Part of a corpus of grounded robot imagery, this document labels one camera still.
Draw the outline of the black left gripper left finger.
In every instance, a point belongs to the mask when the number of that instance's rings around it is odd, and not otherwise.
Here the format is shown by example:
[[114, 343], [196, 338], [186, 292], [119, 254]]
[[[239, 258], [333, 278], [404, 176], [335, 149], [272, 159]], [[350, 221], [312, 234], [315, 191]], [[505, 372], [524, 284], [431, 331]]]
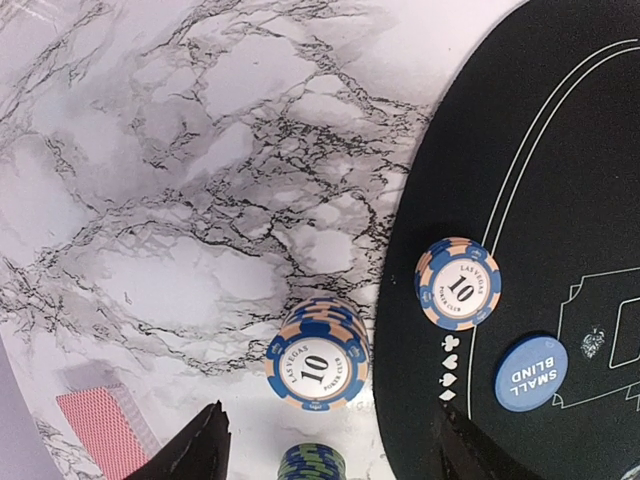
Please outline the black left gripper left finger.
[[204, 407], [129, 480], [225, 480], [231, 433], [220, 401]]

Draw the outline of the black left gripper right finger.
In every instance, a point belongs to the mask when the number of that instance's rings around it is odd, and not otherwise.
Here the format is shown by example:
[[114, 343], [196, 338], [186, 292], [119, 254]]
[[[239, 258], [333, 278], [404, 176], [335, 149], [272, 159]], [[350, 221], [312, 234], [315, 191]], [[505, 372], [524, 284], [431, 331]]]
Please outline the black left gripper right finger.
[[442, 479], [540, 479], [513, 459], [453, 403], [437, 420], [437, 471]]

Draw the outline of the blue small blind button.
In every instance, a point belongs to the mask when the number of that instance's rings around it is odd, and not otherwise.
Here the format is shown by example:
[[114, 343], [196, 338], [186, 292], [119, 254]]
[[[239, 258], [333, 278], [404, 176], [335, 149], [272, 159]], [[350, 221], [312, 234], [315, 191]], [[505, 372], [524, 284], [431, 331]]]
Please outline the blue small blind button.
[[559, 390], [568, 372], [564, 345], [555, 337], [530, 335], [503, 356], [494, 379], [498, 403], [516, 413], [535, 410]]

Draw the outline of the small blue ten chip stack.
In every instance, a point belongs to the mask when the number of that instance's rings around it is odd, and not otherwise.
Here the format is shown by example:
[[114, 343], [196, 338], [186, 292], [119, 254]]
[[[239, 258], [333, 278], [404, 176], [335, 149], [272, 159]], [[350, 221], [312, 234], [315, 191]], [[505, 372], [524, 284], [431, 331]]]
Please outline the small blue ten chip stack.
[[449, 331], [473, 329], [495, 310], [502, 292], [498, 263], [478, 242], [446, 237], [418, 260], [414, 288], [425, 316]]

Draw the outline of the clear round dealer button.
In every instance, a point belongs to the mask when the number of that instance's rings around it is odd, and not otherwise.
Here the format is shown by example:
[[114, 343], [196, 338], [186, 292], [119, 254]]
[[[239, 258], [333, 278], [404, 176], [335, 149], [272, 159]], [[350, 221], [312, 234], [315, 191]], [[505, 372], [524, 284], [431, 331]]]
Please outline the clear round dealer button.
[[640, 464], [634, 465], [628, 471], [626, 471], [620, 480], [640, 480]]

